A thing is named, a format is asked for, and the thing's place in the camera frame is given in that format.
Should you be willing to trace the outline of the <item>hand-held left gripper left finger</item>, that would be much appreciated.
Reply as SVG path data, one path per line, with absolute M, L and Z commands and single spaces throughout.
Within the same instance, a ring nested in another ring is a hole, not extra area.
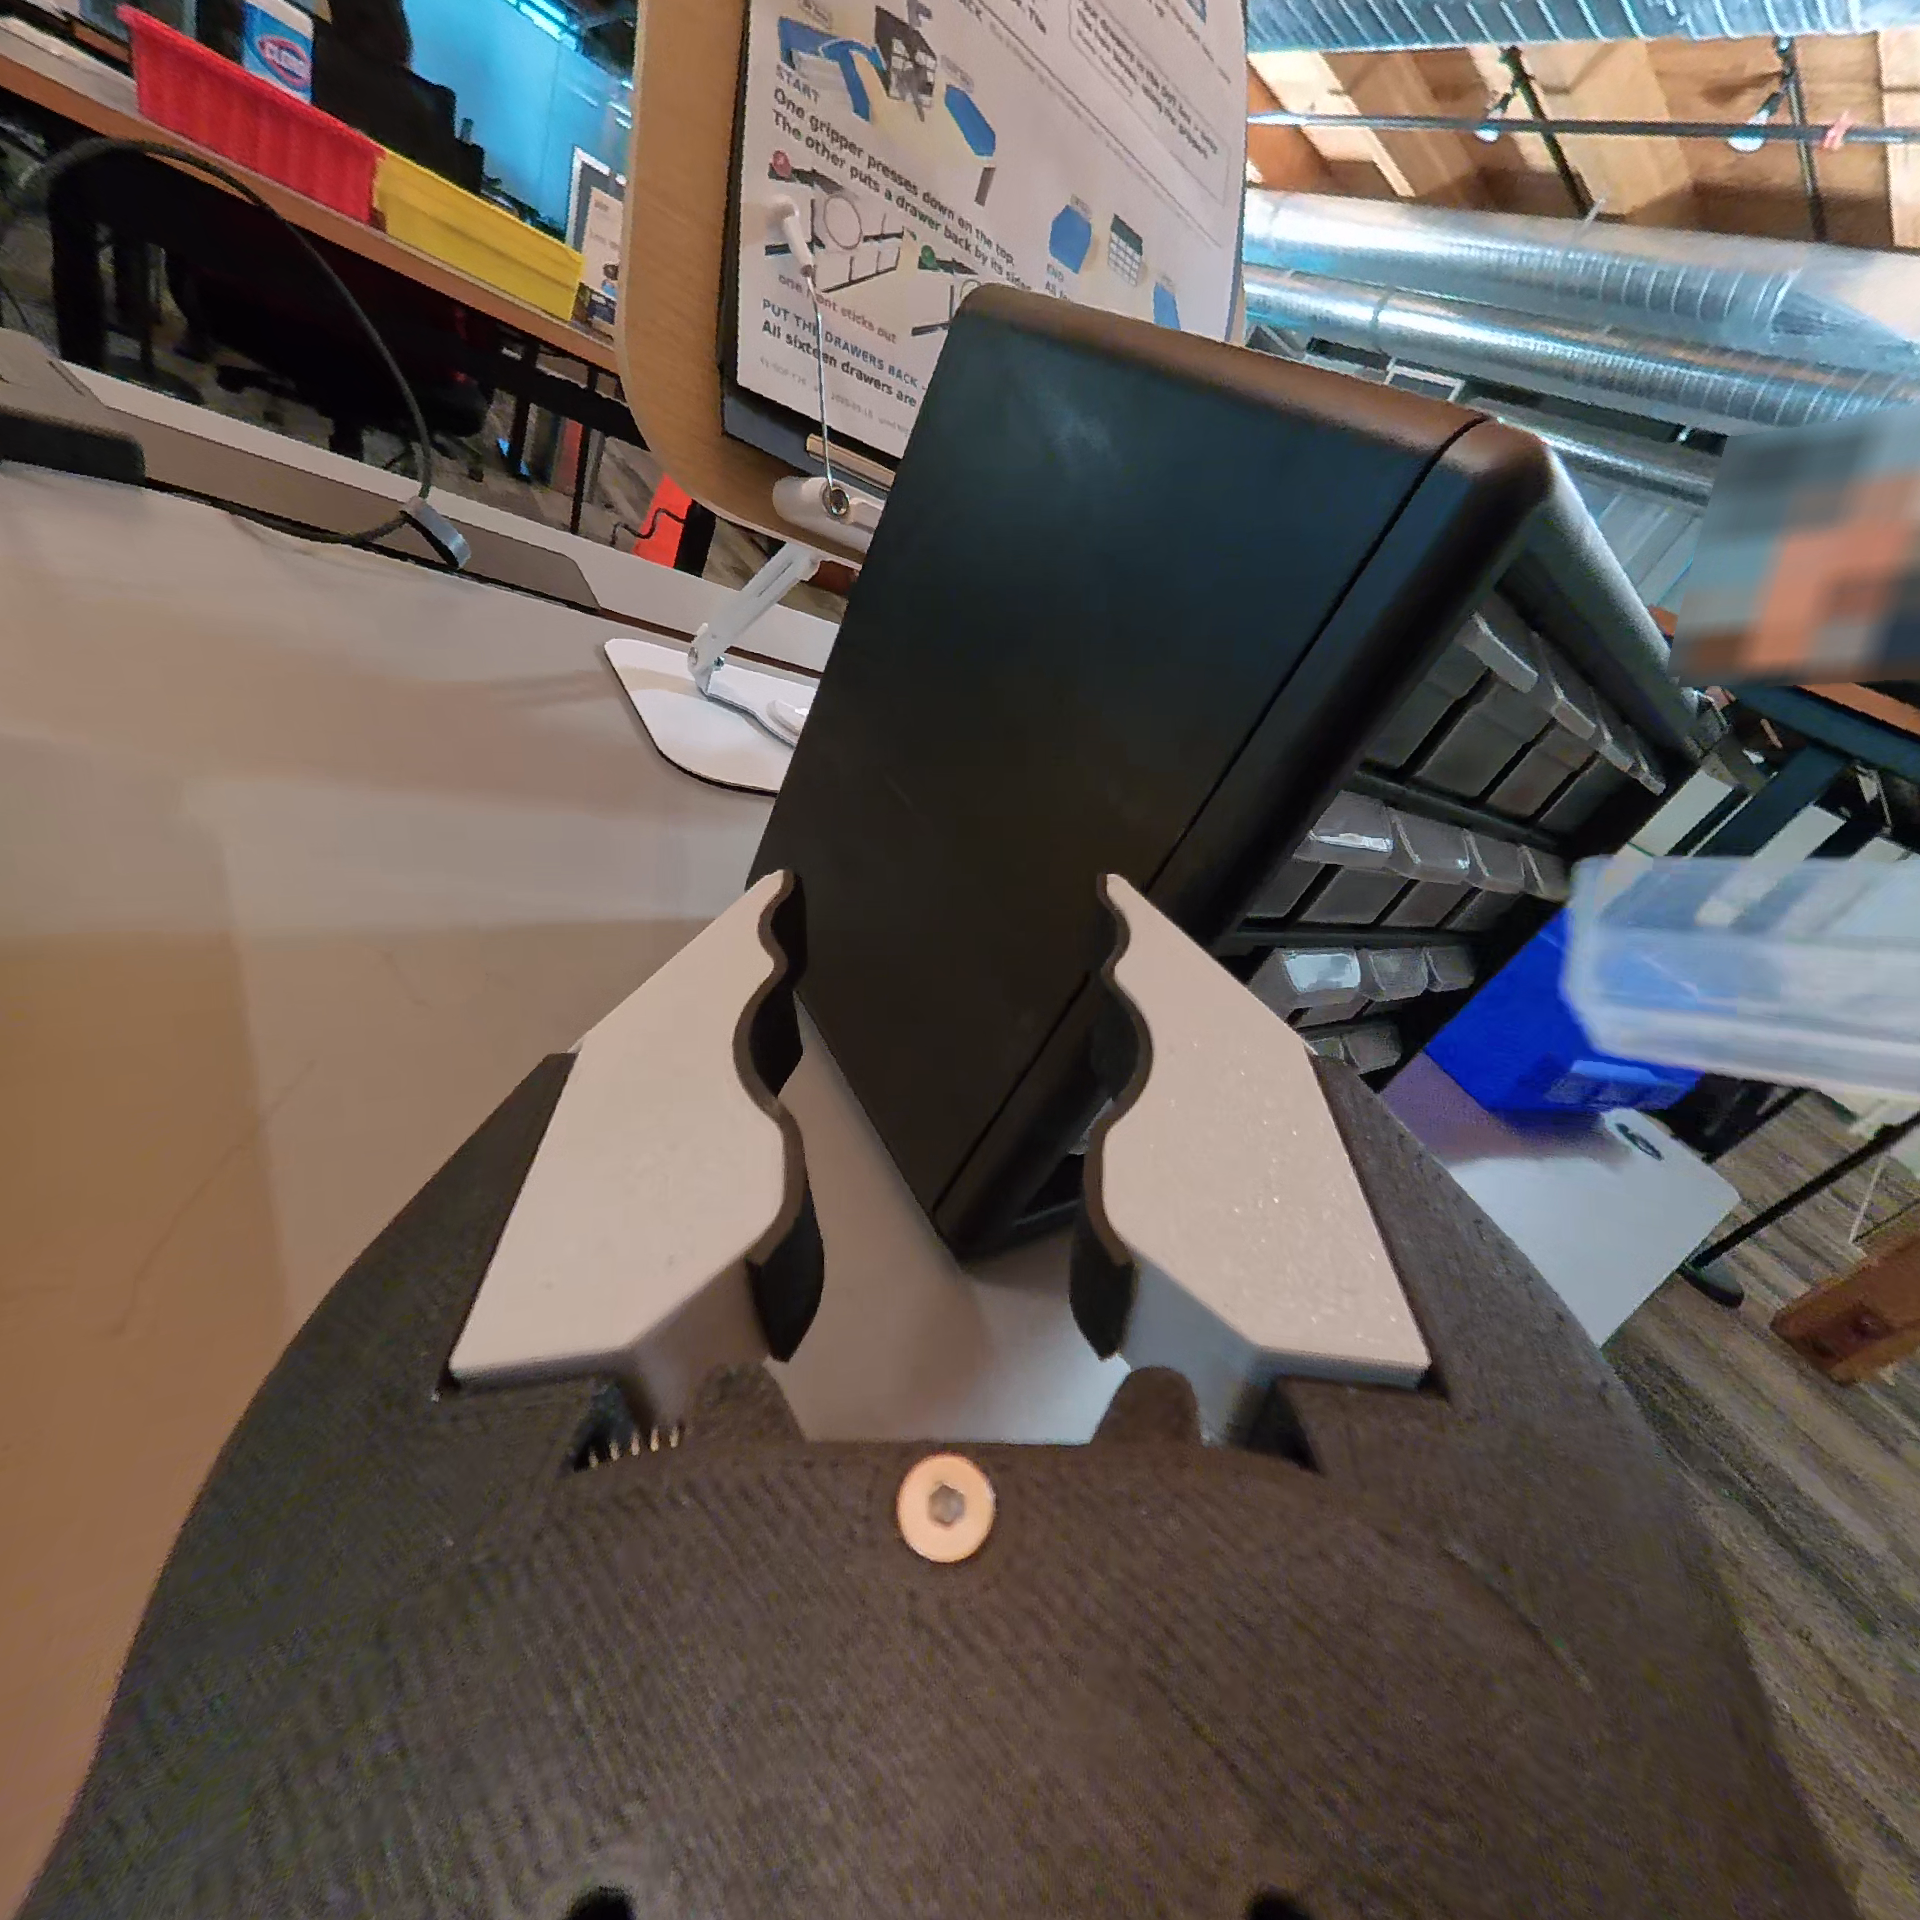
M 458 1333 L 462 1388 L 612 1380 L 686 1421 L 707 1377 L 791 1358 L 826 1250 L 783 1093 L 804 890 L 759 876 L 567 1059 Z

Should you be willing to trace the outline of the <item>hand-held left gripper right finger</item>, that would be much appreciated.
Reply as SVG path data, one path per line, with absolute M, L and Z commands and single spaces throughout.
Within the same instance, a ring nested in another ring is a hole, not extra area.
M 1179 1377 L 1201 1437 L 1241 1442 L 1284 1382 L 1416 1391 L 1427 1339 L 1319 1079 L 1319 1060 L 1132 883 L 1094 1062 L 1067 1308 L 1088 1348 Z

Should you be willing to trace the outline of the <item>blue plastic bin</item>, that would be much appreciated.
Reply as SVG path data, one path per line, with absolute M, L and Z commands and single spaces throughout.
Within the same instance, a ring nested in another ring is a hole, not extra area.
M 1664 1113 L 1700 1083 L 1609 1053 L 1566 992 L 1571 916 L 1555 914 L 1448 1020 L 1423 1056 L 1470 1100 L 1499 1116 L 1575 1119 Z

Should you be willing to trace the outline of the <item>clear plastic drawer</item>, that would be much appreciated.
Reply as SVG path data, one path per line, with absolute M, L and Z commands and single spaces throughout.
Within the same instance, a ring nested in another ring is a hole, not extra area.
M 1562 990 L 1609 1055 L 1782 1089 L 1917 1096 L 1917 862 L 1579 862 Z

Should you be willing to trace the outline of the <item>black drawer cabinet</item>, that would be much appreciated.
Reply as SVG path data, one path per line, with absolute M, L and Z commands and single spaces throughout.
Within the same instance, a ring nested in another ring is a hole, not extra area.
M 1179 374 L 1169 445 L 1040 501 L 900 469 L 753 876 L 804 899 L 799 999 L 962 1259 L 1072 1210 L 1133 884 L 1198 949 L 1502 600 L 1670 758 L 1726 735 L 1571 479 L 1521 429 L 1249 349 Z

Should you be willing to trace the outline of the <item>grey desk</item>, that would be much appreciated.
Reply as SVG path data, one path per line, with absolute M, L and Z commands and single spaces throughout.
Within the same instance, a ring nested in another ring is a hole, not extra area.
M 451 1348 L 582 1038 L 746 890 L 588 617 L 4 479 L 8 1441 L 237 1416 L 21 1916 L 1732 1916 L 1821 1847 L 1679 1476 L 1318 1077 L 1431 1358 L 1241 1442 L 957 1256 L 812 1024 L 826 1250 L 687 1418 Z

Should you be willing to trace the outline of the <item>set of clear cabinet drawers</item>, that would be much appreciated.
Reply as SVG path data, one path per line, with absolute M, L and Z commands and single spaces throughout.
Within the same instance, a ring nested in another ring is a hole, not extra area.
M 1558 914 L 1671 765 L 1499 598 L 1376 731 L 1213 957 L 1381 1089 Z

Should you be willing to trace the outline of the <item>wooden box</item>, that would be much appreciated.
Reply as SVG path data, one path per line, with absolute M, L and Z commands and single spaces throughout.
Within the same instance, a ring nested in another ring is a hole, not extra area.
M 1855 1387 L 1917 1351 L 1917 1240 L 1859 1260 L 1780 1308 L 1770 1333 L 1823 1380 Z

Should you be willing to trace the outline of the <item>black power adapter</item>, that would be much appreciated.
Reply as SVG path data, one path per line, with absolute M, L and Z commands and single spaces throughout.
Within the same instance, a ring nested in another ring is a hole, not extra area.
M 109 420 L 12 400 L 1 403 L 1 463 L 130 489 L 148 479 L 141 445 Z

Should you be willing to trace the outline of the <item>yellow plastic bin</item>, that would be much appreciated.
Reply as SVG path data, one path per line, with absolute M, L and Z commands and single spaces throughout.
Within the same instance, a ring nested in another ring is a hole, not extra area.
M 582 254 L 562 238 L 393 150 L 375 163 L 371 206 L 398 244 L 571 325 Z

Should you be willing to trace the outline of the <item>instruction poster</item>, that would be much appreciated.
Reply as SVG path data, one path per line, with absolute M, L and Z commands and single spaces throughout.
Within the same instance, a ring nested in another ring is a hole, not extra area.
M 1224 341 L 1248 76 L 1236 2 L 747 4 L 726 433 L 891 470 L 983 287 Z

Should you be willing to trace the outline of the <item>red plastic bin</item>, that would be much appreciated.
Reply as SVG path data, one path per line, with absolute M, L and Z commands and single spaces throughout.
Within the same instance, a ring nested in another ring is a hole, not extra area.
M 381 149 L 154 12 L 121 7 L 138 113 L 157 131 L 370 226 Z

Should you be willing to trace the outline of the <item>blue white wipes canister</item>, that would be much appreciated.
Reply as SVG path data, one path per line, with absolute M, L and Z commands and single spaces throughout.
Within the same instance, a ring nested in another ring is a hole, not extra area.
M 299 2 L 239 2 L 241 71 L 288 96 L 314 103 L 315 17 Z

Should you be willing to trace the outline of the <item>long wooden table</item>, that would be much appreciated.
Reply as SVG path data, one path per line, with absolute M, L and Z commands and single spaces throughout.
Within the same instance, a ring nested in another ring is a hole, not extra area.
M 507 291 L 463 273 L 433 253 L 419 253 L 419 248 L 391 238 L 375 225 L 355 222 L 327 205 L 241 167 L 237 161 L 155 126 L 136 111 L 136 88 L 130 76 L 89 56 L 58 54 L 45 36 L 33 39 L 25 26 L 14 24 L 12 19 L 4 19 L 1 29 L 1 84 L 6 95 L 50 111 L 59 120 L 89 134 L 155 143 L 224 169 L 234 180 L 255 190 L 266 205 L 307 238 L 318 238 L 338 253 L 371 262 L 475 314 L 486 314 L 502 333 L 537 341 L 540 349 L 555 359 L 603 374 L 620 372 L 616 347 L 591 328 L 549 314 L 533 303 L 520 300 Z

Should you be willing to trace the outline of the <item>black table frame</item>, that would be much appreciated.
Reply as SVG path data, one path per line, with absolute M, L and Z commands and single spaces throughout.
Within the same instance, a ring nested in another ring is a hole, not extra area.
M 1866 711 L 1866 688 L 1812 692 L 1758 688 L 1740 700 L 1745 718 L 1719 742 L 1708 771 L 1729 796 L 1671 847 L 1679 856 L 1754 856 L 1816 809 L 1836 809 L 1837 824 L 1814 845 L 1826 859 L 1853 856 L 1878 840 L 1916 853 L 1916 820 L 1890 805 L 1895 785 L 1916 785 L 1916 711 L 1888 703 L 1890 717 Z M 1675 1277 L 1724 1311 L 1745 1292 L 1727 1260 L 1852 1173 L 1873 1165 L 1916 1135 L 1916 1116 L 1879 1127 L 1864 1145 L 1814 1173 L 1783 1201 L 1700 1244 Z

